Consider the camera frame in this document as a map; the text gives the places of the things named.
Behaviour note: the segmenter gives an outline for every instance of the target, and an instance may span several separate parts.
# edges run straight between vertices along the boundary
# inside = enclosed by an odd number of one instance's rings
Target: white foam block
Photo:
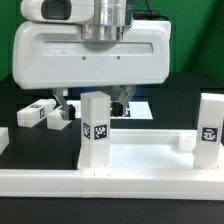
[[[8,128],[0,128],[0,155],[9,144]]]
[[[81,117],[81,101],[67,101],[68,105],[73,105],[75,107],[75,117]],[[71,121],[63,120],[61,116],[61,109],[62,107],[58,107],[53,110],[51,113],[47,115],[47,128],[54,129],[54,130],[62,130],[65,128]]]
[[[88,167],[105,164],[110,155],[110,101],[100,91],[81,94],[81,163]]]
[[[224,95],[201,95],[194,168],[216,169],[222,136]]]
[[[41,99],[17,112],[18,126],[33,127],[49,114],[55,107],[54,99]]]

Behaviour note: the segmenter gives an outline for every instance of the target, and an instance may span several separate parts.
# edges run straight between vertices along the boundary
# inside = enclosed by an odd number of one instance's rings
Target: white tray
[[[0,196],[224,200],[223,146],[218,169],[196,170],[177,147],[180,132],[112,130],[107,167],[0,170]]]

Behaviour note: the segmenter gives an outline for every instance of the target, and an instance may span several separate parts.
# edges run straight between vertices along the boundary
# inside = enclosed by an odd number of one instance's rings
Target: green wall
[[[0,80],[12,73],[12,49],[17,27],[24,19],[21,0],[0,0]]]
[[[20,2],[0,2],[0,80],[12,72],[13,38],[24,21]],[[224,86],[224,1],[151,0],[151,5],[173,23],[170,71],[201,72]],[[145,0],[138,8],[145,9]]]

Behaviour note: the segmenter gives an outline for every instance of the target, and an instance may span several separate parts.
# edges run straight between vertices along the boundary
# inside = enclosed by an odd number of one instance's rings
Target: black surface
[[[98,88],[119,94],[118,89]],[[83,89],[70,90],[78,99]],[[112,120],[112,128],[196,128],[201,92],[224,93],[200,74],[170,74],[162,85],[137,88],[135,100],[147,100],[154,120]],[[17,127],[16,112],[50,90],[21,90],[12,78],[0,82],[0,127],[9,127],[10,144],[0,156],[0,168],[75,169],[80,149],[80,120],[63,131]],[[5,223],[224,223],[224,202],[190,200],[1,198],[0,224]]]

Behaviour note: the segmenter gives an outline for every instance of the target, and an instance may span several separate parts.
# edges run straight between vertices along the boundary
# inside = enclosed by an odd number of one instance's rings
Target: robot
[[[65,120],[73,119],[68,88],[120,85],[113,114],[122,116],[136,85],[169,74],[171,23],[135,20],[134,7],[133,0],[23,0],[30,21],[16,33],[14,80],[23,89],[53,89]]]

